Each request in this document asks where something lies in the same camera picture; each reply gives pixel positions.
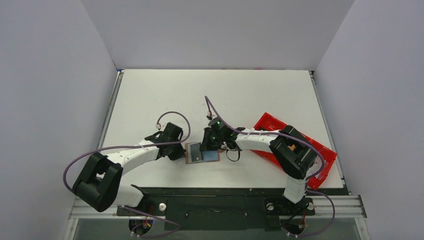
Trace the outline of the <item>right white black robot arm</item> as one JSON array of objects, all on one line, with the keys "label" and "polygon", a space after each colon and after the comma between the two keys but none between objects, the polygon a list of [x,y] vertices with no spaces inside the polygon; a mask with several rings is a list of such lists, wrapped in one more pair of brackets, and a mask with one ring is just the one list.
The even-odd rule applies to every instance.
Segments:
[{"label": "right white black robot arm", "polygon": [[320,153],[293,126],[280,130],[256,130],[254,128],[227,125],[222,119],[212,119],[204,128],[201,151],[227,149],[271,153],[287,175],[283,197],[298,204],[306,195],[307,183],[311,177],[310,168]]}]

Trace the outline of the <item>grey credit card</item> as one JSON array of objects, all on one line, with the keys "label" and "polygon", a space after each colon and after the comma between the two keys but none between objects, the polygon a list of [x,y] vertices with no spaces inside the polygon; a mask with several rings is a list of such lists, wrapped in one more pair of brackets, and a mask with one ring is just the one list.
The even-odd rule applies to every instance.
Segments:
[{"label": "grey credit card", "polygon": [[191,163],[197,163],[197,162],[203,161],[203,155],[202,155],[202,152],[200,151],[200,146],[201,146],[200,142],[192,143],[189,145],[188,156]]}]

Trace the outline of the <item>brown leather card holder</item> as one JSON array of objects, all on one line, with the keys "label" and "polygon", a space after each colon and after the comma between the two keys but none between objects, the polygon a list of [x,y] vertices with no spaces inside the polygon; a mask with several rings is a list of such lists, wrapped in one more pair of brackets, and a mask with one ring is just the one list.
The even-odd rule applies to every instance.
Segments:
[{"label": "brown leather card holder", "polygon": [[221,160],[221,155],[219,150],[208,150],[201,151],[202,152],[202,162],[191,162],[189,160],[189,145],[192,143],[200,143],[200,142],[188,142],[184,145],[185,147],[185,163],[189,164],[199,164],[199,163],[214,163],[219,162]]}]

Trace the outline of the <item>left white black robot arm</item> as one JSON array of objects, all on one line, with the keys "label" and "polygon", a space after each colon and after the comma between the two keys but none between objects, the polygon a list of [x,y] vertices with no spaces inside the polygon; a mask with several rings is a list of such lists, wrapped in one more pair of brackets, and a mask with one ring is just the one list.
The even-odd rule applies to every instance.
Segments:
[{"label": "left white black robot arm", "polygon": [[185,157],[182,145],[183,129],[171,122],[141,142],[108,154],[89,154],[71,192],[98,212],[110,206],[137,207],[144,194],[132,185],[121,182],[133,169],[161,158],[175,161]]}]

